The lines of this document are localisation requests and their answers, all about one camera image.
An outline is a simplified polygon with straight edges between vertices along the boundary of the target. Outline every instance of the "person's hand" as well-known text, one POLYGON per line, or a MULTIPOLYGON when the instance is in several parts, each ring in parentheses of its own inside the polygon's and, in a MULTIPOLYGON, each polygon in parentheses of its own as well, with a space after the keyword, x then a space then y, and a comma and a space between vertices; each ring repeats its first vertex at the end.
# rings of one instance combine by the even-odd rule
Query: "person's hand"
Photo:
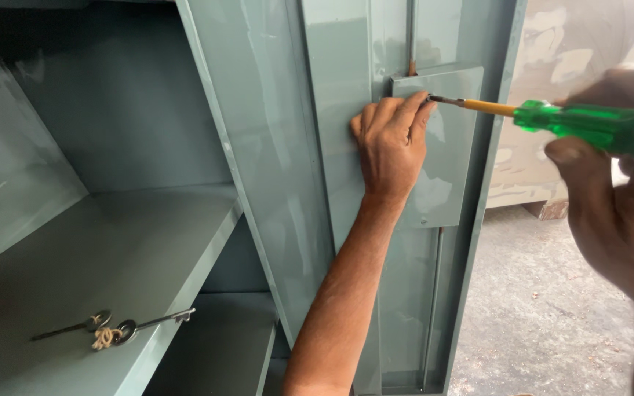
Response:
MULTIPOLYGON (((566 103, 634 108, 634 66, 618 67, 566 103)), ((569 226, 586 260, 634 300, 634 159, 630 176, 613 188, 610 156, 582 139, 554 140, 545 149, 569 190, 569 226)))
POLYGON ((404 205, 425 160, 425 127, 435 102, 426 91, 383 98, 351 119, 361 154, 365 198, 404 205))

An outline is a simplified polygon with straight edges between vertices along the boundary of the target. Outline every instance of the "floor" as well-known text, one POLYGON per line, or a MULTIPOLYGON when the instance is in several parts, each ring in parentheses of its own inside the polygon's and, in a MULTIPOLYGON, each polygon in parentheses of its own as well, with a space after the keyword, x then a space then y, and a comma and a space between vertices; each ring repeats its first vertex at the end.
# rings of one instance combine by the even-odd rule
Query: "floor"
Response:
POLYGON ((489 209, 449 396, 629 395, 633 365, 633 303, 586 264, 566 220, 489 209))

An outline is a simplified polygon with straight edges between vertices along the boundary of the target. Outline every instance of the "open cabinet door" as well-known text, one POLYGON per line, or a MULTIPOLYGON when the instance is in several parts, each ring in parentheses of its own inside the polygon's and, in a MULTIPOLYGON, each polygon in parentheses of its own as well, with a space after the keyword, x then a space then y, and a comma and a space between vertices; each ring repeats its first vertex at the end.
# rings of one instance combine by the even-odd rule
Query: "open cabinet door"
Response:
MULTIPOLYGON (((419 89, 505 103, 526 1, 177 4, 292 345, 364 193, 349 119, 366 103, 419 89), (406 77, 410 36, 414 77, 406 77)), ((356 395, 447 392, 501 126, 462 109, 433 114, 356 395)))

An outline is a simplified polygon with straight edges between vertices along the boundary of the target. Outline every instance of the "screwdriver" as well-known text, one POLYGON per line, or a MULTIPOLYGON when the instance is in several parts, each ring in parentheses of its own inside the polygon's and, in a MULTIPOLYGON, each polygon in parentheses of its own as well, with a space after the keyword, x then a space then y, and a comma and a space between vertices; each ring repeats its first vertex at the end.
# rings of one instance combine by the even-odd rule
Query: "screwdriver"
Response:
POLYGON ((524 131, 551 131, 557 137, 576 136, 597 149, 634 157, 634 109, 569 104, 553 106, 546 101, 528 100, 519 107, 473 99, 450 99, 429 95, 427 102, 442 102, 465 109, 512 117, 524 131))

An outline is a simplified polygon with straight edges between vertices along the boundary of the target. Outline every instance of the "twine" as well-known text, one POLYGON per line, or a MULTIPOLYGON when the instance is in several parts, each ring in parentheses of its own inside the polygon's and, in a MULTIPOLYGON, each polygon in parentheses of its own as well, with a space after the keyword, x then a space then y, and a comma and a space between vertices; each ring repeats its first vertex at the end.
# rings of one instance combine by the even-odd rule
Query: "twine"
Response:
POLYGON ((121 337, 121 334, 121 330, 119 329, 101 327, 94 332, 94 336, 97 337, 97 339, 94 344, 92 344, 92 348, 98 351, 101 351, 104 348, 109 348, 112 341, 114 341, 114 336, 121 337))

